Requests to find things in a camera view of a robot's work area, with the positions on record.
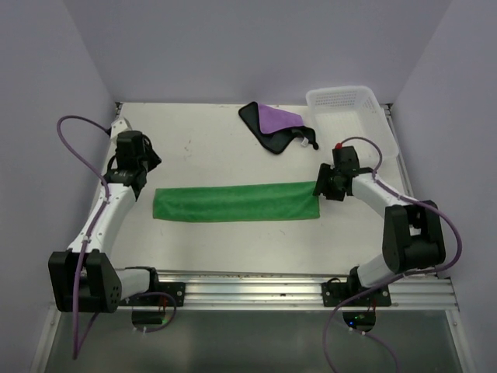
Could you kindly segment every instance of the white plastic basket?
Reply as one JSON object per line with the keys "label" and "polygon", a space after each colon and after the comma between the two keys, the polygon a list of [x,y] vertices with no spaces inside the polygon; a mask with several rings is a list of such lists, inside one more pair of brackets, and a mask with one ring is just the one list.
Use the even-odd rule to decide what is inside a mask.
{"label": "white plastic basket", "polygon": [[[338,142],[362,136],[380,147],[384,159],[398,155],[394,135],[371,89],[364,86],[315,89],[308,92],[306,100],[316,140],[328,154]],[[361,166],[377,163],[378,156],[371,145],[364,141],[350,144],[354,145]]]}

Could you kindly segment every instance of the purple wall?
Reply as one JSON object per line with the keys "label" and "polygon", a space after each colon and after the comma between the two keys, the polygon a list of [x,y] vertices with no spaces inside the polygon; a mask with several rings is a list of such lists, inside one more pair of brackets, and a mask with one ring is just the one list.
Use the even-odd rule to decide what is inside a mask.
{"label": "purple wall", "polygon": [[[59,142],[58,117],[104,124],[113,101],[60,0],[0,5],[0,371],[28,371],[52,299],[47,260],[89,211],[96,180]],[[106,139],[69,123],[75,147],[100,164]]]}
{"label": "purple wall", "polygon": [[120,101],[305,103],[400,93],[450,0],[64,0]]}
{"label": "purple wall", "polygon": [[393,111],[416,196],[436,201],[464,240],[450,276],[478,372],[497,366],[496,20],[495,1],[453,0]]}

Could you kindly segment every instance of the green microfiber cloth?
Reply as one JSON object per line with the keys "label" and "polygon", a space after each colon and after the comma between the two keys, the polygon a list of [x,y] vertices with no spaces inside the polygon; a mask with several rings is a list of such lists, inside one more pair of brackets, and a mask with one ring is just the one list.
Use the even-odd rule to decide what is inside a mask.
{"label": "green microfiber cloth", "polygon": [[154,218],[171,221],[276,221],[319,218],[315,182],[157,189]]}

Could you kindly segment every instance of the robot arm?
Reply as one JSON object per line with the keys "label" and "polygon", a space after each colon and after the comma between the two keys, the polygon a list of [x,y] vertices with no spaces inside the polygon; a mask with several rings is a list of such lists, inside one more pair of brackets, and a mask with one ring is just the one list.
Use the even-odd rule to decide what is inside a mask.
{"label": "robot arm", "polygon": [[[88,242],[88,248],[80,277],[80,312],[114,312],[122,299],[153,291],[158,283],[154,268],[115,270],[109,256],[124,217],[147,182],[147,174],[161,163],[161,159],[152,149],[150,140],[140,131],[131,130],[124,119],[112,124],[109,135],[116,143],[116,154],[104,175],[109,197],[101,186],[96,206],[76,239],[66,251],[52,253],[48,262],[55,301],[63,312],[72,311],[76,263],[84,241]],[[86,232],[102,202],[107,205],[87,237]]]}
{"label": "robot arm", "polygon": [[[334,149],[333,160],[334,168],[321,164],[314,195],[323,194],[326,199],[340,201],[345,195],[354,196],[384,219],[382,254],[350,271],[347,294],[343,297],[407,270],[433,267],[445,260],[440,218],[436,214],[399,200],[383,189],[376,181],[381,179],[372,169],[360,168],[353,146]],[[432,201],[425,202],[436,206]]]}

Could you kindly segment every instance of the white table surface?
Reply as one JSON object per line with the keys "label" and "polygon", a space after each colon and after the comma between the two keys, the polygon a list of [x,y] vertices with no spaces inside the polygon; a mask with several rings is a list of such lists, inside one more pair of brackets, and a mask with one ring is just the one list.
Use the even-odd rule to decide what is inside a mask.
{"label": "white table surface", "polygon": [[[321,217],[307,221],[182,223],[152,218],[156,188],[315,181],[319,165],[331,162],[331,154],[302,148],[298,140],[281,155],[269,153],[239,118],[240,107],[123,105],[121,116],[151,139],[162,164],[148,174],[124,220],[111,253],[115,267],[347,274],[381,252],[383,220],[354,197],[344,202],[321,199]],[[306,106],[279,108],[305,119]],[[114,150],[111,146],[107,159]],[[395,159],[385,161],[379,173],[404,190]]]}

